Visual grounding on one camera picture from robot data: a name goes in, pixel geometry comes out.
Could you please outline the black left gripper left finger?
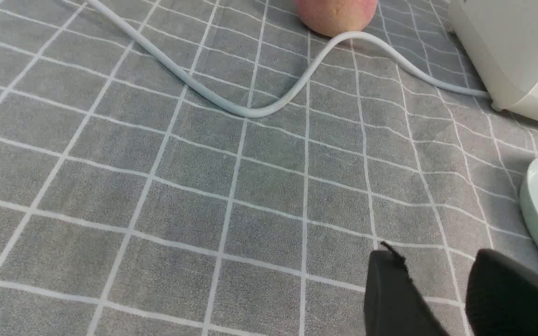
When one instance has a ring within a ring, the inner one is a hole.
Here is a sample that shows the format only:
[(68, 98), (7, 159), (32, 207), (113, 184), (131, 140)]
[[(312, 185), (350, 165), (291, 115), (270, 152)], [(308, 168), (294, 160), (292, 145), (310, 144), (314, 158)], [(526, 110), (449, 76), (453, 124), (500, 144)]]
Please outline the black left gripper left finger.
[(410, 276), (406, 258), (387, 242), (369, 256), (364, 295), (368, 336), (447, 336)]

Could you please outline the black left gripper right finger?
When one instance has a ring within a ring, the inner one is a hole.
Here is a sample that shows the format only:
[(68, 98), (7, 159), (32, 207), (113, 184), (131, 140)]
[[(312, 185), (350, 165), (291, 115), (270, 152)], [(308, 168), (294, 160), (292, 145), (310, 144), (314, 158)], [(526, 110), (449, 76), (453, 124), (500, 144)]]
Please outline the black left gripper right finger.
[(475, 336), (538, 336), (538, 273), (480, 249), (467, 282), (466, 315)]

